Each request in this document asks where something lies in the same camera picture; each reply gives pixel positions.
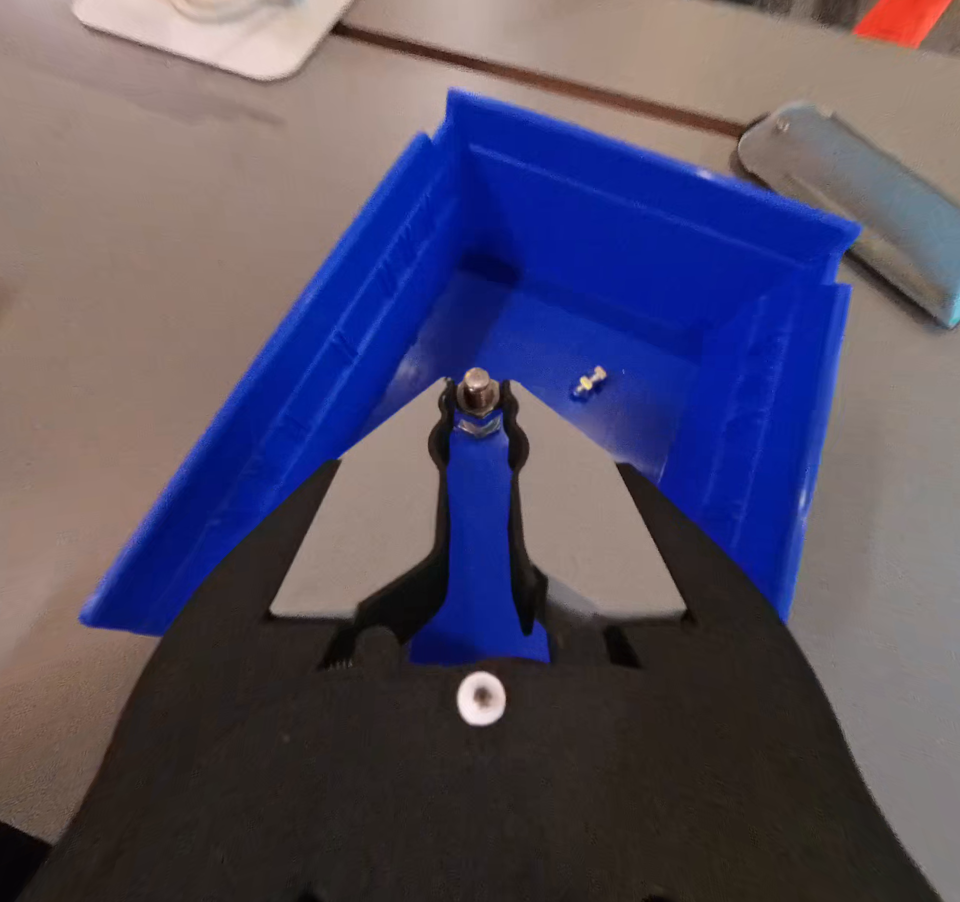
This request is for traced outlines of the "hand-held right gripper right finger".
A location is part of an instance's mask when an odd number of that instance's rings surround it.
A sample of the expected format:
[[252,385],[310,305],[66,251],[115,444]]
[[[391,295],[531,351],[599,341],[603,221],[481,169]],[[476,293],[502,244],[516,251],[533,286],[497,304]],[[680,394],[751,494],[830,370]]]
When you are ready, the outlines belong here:
[[501,384],[510,593],[550,664],[638,664],[636,627],[688,614],[616,460],[517,380]]

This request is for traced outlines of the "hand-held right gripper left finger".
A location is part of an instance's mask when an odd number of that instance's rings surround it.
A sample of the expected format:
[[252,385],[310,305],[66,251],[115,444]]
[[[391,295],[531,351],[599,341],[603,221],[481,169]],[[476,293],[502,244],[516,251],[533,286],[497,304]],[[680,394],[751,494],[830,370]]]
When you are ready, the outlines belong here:
[[348,638],[372,628],[408,643],[450,579],[448,468],[455,385],[438,379],[348,449],[270,605]]

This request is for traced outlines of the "blue plastic bin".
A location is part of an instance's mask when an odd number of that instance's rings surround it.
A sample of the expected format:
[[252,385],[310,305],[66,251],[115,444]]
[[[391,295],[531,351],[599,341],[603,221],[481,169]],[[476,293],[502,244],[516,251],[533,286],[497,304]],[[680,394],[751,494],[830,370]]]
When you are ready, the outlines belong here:
[[[439,377],[518,380],[794,600],[857,228],[476,94],[388,170],[81,609],[160,636],[321,463]],[[603,391],[570,398],[596,366]]]

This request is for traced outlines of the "metal desk grommet cover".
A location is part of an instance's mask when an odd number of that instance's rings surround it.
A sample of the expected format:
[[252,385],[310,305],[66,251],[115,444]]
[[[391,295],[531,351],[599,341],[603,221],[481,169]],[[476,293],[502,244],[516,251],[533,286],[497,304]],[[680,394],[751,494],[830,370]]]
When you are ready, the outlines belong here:
[[959,206],[834,112],[786,103],[740,136],[742,170],[781,196],[859,225],[864,266],[943,328],[959,322]]

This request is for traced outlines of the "white document stand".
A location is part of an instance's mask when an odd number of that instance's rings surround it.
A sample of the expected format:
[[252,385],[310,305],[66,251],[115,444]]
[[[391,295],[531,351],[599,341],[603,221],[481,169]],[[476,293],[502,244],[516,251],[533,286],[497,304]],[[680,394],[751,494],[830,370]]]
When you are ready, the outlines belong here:
[[285,80],[304,67],[356,0],[74,0],[101,32],[247,80]]

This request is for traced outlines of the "orange traffic cone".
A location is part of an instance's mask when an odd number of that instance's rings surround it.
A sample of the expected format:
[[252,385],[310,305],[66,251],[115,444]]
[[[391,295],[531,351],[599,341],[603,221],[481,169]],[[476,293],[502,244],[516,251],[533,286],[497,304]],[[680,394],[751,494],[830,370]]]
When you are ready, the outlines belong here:
[[858,38],[915,50],[954,0],[878,0],[852,32]]

